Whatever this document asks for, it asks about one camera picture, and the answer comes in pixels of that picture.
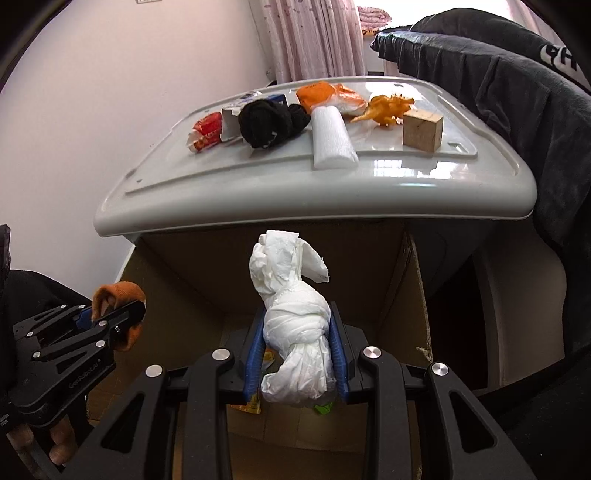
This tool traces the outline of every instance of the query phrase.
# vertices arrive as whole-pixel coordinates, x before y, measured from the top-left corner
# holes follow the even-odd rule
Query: plastic bag
[[[298,88],[295,94],[308,114],[317,106],[335,106],[341,115],[361,115],[367,107],[367,102],[360,94],[342,83],[312,83]]]
[[[249,262],[251,280],[265,302],[263,336],[284,360],[263,377],[261,393],[276,403],[311,405],[332,400],[335,390],[330,348],[330,307],[301,279],[328,282],[328,268],[298,233],[268,230]]]

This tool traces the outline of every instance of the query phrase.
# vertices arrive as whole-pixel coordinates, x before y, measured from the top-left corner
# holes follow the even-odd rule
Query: red snack package
[[[187,147],[193,153],[221,143],[222,114],[210,113],[193,125],[193,131],[189,134]]]

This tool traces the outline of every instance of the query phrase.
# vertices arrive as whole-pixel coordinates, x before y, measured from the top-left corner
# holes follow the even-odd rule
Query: green object
[[[314,409],[320,413],[320,415],[326,415],[327,413],[330,413],[330,411],[332,410],[332,406],[335,404],[335,402],[330,402],[327,403],[326,405],[314,405]]]

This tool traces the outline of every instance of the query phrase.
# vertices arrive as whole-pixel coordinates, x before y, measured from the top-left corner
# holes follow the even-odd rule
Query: finger
[[[37,470],[33,472],[33,477],[35,478],[35,480],[49,480],[47,474],[39,467],[37,467]]]
[[[49,458],[56,465],[63,465],[72,459],[77,450],[78,445],[76,442],[54,445],[49,452]]]
[[[21,424],[12,429],[8,435],[8,440],[17,452],[22,451],[25,447],[33,443],[35,437],[28,425]]]
[[[27,470],[31,473],[36,473],[39,470],[39,466],[37,465],[36,461],[33,459],[31,454],[26,450],[17,450],[18,457],[21,459],[21,462],[25,464]]]
[[[56,425],[54,425],[50,429],[49,434],[53,440],[53,443],[56,445],[69,442],[72,439],[74,439],[74,441],[76,440],[74,428],[72,428],[72,424],[70,423],[68,415],[63,417]]]

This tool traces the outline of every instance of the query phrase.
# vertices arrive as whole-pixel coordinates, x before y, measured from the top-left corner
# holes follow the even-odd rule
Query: storage box lid
[[[316,80],[261,89],[298,103],[296,90]],[[315,170],[311,125],[296,139],[253,150],[242,138],[193,154],[186,140],[201,117],[236,101],[213,103],[179,121],[100,205],[95,228],[121,235],[189,226],[297,218],[439,217],[521,219],[536,200],[519,155],[447,92],[398,77],[343,77],[369,100],[400,93],[444,116],[441,148],[402,145],[402,126],[347,124],[356,170]]]

